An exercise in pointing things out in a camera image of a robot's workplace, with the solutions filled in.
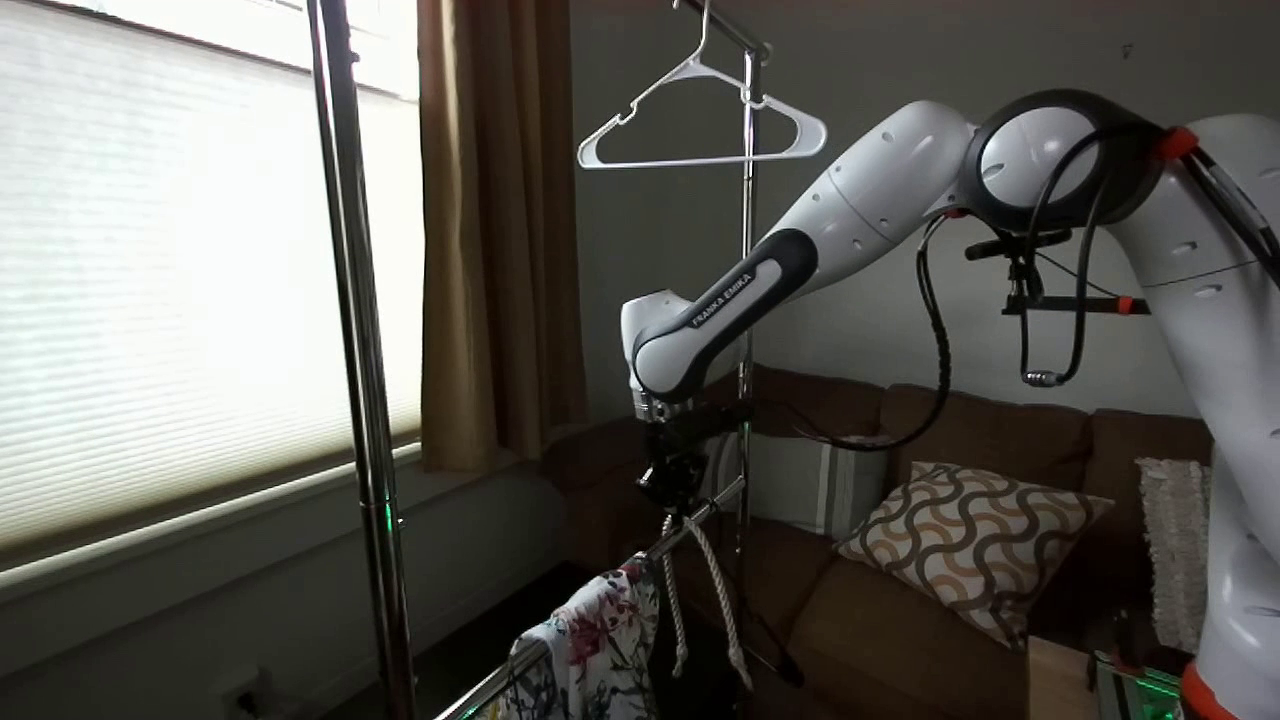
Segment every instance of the white robotic arm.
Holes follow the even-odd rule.
[[[931,210],[981,216],[1005,237],[996,250],[1011,254],[1041,230],[1117,230],[1215,434],[1211,599],[1193,678],[1234,714],[1280,714],[1271,118],[1220,115],[1163,133],[1085,91],[1028,94],[985,122],[931,100],[909,102],[864,133],[700,298],[657,290],[622,304],[634,415],[670,424],[744,326],[868,266]]]

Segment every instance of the throw pillow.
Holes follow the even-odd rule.
[[[1105,496],[914,458],[912,479],[835,547],[920,586],[996,644],[1024,647],[1032,605],[1109,508]]]

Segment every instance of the curtain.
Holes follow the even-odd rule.
[[[424,464],[530,458],[585,413],[567,0],[418,0]]]

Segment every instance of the wall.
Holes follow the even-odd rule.
[[[530,470],[457,484],[398,458],[398,500],[410,647],[562,561]],[[5,586],[0,634],[5,720],[224,720],[250,672],[278,720],[320,714],[375,678],[355,476]]]
[[[829,118],[825,154],[760,166],[760,229],[864,127],[891,108],[931,94],[969,115],[1036,88],[1092,88],[1161,122],[1211,112],[1280,112],[1266,33],[1280,4],[1263,0],[718,0],[771,39],[766,88]],[[632,91],[686,56],[690,11],[653,0],[577,4],[577,133],[590,133]],[[622,127],[628,151],[729,151],[737,141],[730,91],[686,85],[642,102]],[[620,413],[614,297],[639,288],[694,290],[737,254],[741,178],[730,166],[700,173],[578,173],[585,330],[590,355],[590,406]],[[975,223],[939,230],[936,285],[951,326],[956,388],[1005,398],[1077,406],[1193,413],[1180,370],[1153,321],[1092,314],[1089,355],[1069,388],[1017,381],[1017,321],[1005,308],[1005,265],[969,265]],[[931,384],[936,355],[912,280],[912,249],[864,276],[779,308],[756,330],[756,355],[779,368],[854,374],[874,384]],[[1069,276],[1042,266],[1046,290]],[[1137,290],[1117,243],[1098,230],[1092,280]],[[1069,321],[1036,314],[1032,361],[1063,368]]]

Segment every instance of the window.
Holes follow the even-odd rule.
[[[0,547],[346,448],[316,100],[290,43],[309,47],[305,17],[277,0],[0,4]],[[417,58],[365,43],[388,398],[410,432]]]

